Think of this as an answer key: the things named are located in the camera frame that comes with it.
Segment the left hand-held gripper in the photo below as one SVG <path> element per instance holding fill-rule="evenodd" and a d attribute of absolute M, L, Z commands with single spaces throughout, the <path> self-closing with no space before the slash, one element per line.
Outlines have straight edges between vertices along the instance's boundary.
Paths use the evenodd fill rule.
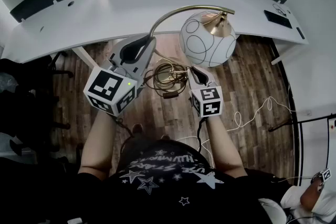
<path fill-rule="evenodd" d="M 155 47 L 156 38 L 149 34 L 118 42 L 110 60 L 94 67 L 89 76 L 83 91 L 89 103 L 109 115 L 120 115 L 139 96 Z"/>

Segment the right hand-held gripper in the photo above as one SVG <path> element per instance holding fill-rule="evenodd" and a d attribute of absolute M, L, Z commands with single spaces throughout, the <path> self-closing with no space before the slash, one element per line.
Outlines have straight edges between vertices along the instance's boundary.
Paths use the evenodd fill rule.
<path fill-rule="evenodd" d="M 223 109 L 222 88 L 207 70 L 193 66 L 187 70 L 192 107 L 201 117 L 221 115 Z"/>

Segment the brass lamp with white globe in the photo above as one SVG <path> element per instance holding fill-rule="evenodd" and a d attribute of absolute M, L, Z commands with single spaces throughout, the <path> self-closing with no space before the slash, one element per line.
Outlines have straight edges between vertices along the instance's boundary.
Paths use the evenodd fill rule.
<path fill-rule="evenodd" d="M 199 12 L 189 17 L 180 31 L 180 48 L 189 63 L 155 50 L 160 60 L 145 74 L 144 84 L 166 99 L 178 96 L 185 88 L 190 89 L 188 68 L 217 67 L 229 59 L 236 46 L 236 34 L 227 18 L 235 12 L 218 6 L 193 5 L 176 9 L 158 19 L 150 34 L 153 35 L 166 19 L 194 9 Z"/>

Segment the person's right forearm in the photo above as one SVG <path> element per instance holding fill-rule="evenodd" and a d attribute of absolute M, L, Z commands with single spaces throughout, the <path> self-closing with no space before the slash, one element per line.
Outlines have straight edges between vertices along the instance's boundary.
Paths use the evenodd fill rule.
<path fill-rule="evenodd" d="M 219 116 L 206 120 L 206 128 L 217 170 L 233 178 L 247 176 L 239 151 L 228 135 Z"/>

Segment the person's left forearm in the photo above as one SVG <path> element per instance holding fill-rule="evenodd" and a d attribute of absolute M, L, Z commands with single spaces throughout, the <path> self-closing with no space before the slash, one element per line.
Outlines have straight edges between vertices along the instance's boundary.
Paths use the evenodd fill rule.
<path fill-rule="evenodd" d="M 99 111 L 84 144 L 78 173 L 88 173 L 100 180 L 109 176 L 115 134 L 113 118 Z"/>

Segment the white curved desk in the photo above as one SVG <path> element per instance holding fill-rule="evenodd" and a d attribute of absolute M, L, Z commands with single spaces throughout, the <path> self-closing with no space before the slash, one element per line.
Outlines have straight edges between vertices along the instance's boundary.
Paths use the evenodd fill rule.
<path fill-rule="evenodd" d="M 19 23 L 5 44 L 3 58 L 24 63 L 76 47 L 149 32 L 162 15 L 187 5 L 222 6 L 235 33 L 307 44 L 302 27 L 286 8 L 292 29 L 269 22 L 271 0 L 64 0 Z M 305 36 L 303 40 L 296 27 Z"/>

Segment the person's left shoe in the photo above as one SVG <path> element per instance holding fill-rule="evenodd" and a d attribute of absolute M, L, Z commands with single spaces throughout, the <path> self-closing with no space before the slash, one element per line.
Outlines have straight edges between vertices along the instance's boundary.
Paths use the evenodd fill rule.
<path fill-rule="evenodd" d="M 143 129 L 142 124 L 140 124 L 140 123 L 137 123 L 132 127 L 132 135 L 133 136 L 142 135 L 143 132 L 144 132 L 144 129 Z"/>

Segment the black keyboard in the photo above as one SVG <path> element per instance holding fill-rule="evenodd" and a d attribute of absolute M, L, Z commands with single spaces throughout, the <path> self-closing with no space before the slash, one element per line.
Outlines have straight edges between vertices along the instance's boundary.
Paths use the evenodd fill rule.
<path fill-rule="evenodd" d="M 292 25 L 291 25 L 289 19 L 287 19 L 283 16 L 280 16 L 280 15 L 277 15 L 275 13 L 272 13 L 268 10 L 264 10 L 264 14 L 265 14 L 265 16 L 266 16 L 266 18 L 269 22 L 272 22 L 272 23 L 275 23 L 275 24 L 278 24 L 278 25 L 281 25 L 281 26 L 292 29 Z"/>

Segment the black star print t-shirt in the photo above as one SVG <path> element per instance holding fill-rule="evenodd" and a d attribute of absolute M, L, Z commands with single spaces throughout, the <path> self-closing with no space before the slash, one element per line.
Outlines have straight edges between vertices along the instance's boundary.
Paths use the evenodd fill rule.
<path fill-rule="evenodd" d="M 124 152 L 112 176 L 80 173 L 65 186 L 69 201 L 51 211 L 58 224 L 272 224 L 258 199 L 280 205 L 274 184 L 233 178 L 176 141 Z"/>

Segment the black office chair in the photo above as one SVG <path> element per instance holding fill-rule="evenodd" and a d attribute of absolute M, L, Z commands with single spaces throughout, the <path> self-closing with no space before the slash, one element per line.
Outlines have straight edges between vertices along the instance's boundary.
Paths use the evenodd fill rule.
<path fill-rule="evenodd" d="M 9 146 L 18 156 L 25 149 L 38 155 L 60 150 L 51 141 L 52 129 L 70 129 L 69 123 L 54 120 L 54 107 L 60 98 L 54 95 L 53 77 L 73 72 L 57 70 L 57 58 L 44 56 L 17 63 L 0 59 L 0 133 L 11 137 Z"/>

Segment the black metal rack frame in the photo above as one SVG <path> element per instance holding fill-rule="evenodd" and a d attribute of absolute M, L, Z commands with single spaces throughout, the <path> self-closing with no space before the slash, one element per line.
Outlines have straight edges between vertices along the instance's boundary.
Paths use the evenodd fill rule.
<path fill-rule="evenodd" d="M 293 129 L 294 184 L 307 186 L 316 172 L 333 166 L 336 149 L 336 113 L 313 119 L 288 119 L 268 129 L 274 132 L 282 127 Z"/>

